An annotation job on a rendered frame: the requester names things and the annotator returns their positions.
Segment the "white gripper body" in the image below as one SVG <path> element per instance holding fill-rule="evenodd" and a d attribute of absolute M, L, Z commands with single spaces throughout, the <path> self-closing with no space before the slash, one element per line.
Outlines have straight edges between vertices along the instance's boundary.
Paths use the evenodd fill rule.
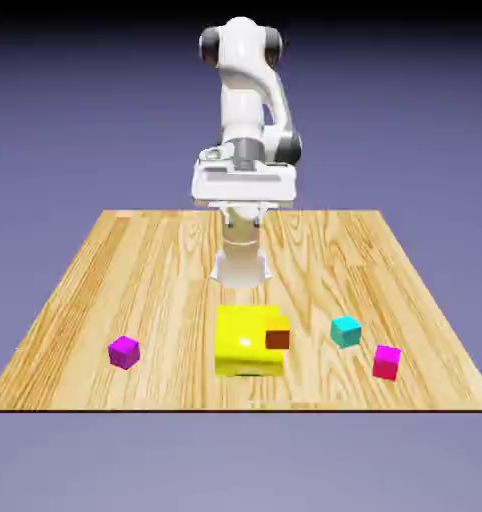
<path fill-rule="evenodd" d="M 296 199 L 296 168 L 288 164 L 264 164 L 260 161 L 254 164 L 254 170 L 241 171 L 234 168 L 231 160 L 197 160 L 191 196 L 200 205 L 291 205 Z"/>

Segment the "small orange cube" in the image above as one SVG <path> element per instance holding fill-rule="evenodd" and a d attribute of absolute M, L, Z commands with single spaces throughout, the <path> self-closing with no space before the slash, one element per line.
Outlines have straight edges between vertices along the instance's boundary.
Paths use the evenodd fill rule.
<path fill-rule="evenodd" d="M 268 316 L 265 320 L 265 347 L 268 350 L 288 350 L 290 323 L 287 316 Z"/>

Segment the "small cyan cube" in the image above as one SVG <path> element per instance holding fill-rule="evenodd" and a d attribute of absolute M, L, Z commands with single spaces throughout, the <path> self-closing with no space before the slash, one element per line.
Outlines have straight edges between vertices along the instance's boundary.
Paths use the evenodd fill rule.
<path fill-rule="evenodd" d="M 334 318 L 331 322 L 330 337 L 341 349 L 360 343 L 361 324 L 352 316 Z"/>

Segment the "small purple cube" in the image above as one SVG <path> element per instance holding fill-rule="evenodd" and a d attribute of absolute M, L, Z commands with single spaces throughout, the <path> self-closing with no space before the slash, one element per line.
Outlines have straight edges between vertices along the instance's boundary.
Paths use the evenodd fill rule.
<path fill-rule="evenodd" d="M 140 346 L 137 340 L 121 336 L 108 345 L 111 365 L 128 370 L 140 359 Z"/>

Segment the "small pink cube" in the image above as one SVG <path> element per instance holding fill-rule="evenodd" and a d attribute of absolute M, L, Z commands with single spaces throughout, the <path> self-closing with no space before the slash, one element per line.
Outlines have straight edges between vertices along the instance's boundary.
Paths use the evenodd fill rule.
<path fill-rule="evenodd" d="M 401 350 L 399 348 L 378 345 L 374 355 L 372 375 L 384 380 L 395 381 L 400 357 Z"/>

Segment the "large yellow box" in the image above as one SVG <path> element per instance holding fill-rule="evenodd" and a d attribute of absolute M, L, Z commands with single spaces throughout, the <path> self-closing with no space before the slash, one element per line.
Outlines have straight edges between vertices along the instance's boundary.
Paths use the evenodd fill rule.
<path fill-rule="evenodd" d="M 285 350 L 265 347 L 265 320 L 278 306 L 220 305 L 215 331 L 217 376 L 280 376 Z"/>

